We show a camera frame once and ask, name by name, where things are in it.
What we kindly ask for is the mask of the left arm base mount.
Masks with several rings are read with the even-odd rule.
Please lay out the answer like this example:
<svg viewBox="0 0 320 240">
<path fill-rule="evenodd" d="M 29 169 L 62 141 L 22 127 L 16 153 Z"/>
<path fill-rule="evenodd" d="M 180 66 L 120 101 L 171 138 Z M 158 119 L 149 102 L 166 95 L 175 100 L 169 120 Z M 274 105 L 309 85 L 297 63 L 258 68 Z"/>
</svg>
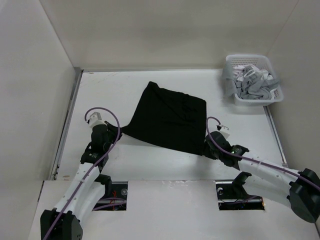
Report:
<svg viewBox="0 0 320 240">
<path fill-rule="evenodd" d="M 127 181 L 112 182 L 103 197 L 96 203 L 94 211 L 125 211 L 128 198 Z"/>
</svg>

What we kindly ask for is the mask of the black tank top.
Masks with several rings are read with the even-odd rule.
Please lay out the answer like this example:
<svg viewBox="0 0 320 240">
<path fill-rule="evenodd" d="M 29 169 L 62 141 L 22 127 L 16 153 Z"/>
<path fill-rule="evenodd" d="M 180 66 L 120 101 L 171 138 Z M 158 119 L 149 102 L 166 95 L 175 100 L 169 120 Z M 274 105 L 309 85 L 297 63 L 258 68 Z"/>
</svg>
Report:
<svg viewBox="0 0 320 240">
<path fill-rule="evenodd" d="M 201 156 L 206 135 L 207 103 L 149 82 L 133 117 L 122 132 L 137 140 Z"/>
</svg>

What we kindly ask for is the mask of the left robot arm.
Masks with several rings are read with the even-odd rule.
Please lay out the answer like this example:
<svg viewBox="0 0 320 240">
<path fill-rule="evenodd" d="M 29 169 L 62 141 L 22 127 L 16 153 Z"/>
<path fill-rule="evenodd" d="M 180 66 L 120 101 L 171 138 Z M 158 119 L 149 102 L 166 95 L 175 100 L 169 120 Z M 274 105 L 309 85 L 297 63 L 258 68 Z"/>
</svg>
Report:
<svg viewBox="0 0 320 240">
<path fill-rule="evenodd" d="M 100 199 L 112 195 L 111 178 L 101 172 L 109 153 L 121 138 L 120 126 L 107 121 L 91 123 L 91 141 L 81 156 L 76 174 L 59 202 L 40 217 L 43 240 L 80 240 L 83 227 Z"/>
</svg>

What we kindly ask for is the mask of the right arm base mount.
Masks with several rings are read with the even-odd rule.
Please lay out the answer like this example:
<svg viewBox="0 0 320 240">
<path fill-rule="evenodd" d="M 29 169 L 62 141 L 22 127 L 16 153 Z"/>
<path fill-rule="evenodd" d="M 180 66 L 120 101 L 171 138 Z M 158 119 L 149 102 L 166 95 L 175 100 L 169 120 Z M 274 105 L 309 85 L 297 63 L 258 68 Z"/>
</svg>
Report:
<svg viewBox="0 0 320 240">
<path fill-rule="evenodd" d="M 221 211 L 265 210 L 262 197 L 247 194 L 242 187 L 237 187 L 231 181 L 218 181 L 215 186 Z"/>
</svg>

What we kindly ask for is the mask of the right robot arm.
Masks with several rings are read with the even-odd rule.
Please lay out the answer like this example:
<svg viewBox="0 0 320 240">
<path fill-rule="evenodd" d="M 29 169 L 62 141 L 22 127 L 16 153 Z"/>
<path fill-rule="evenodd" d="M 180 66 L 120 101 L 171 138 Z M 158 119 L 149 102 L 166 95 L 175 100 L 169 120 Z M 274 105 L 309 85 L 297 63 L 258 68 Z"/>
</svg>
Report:
<svg viewBox="0 0 320 240">
<path fill-rule="evenodd" d="M 320 178 L 311 169 L 290 169 L 249 156 L 241 145 L 230 145 L 218 131 L 205 137 L 204 155 L 238 170 L 232 192 L 238 198 L 259 196 L 290 208 L 308 223 L 320 217 Z"/>
</svg>

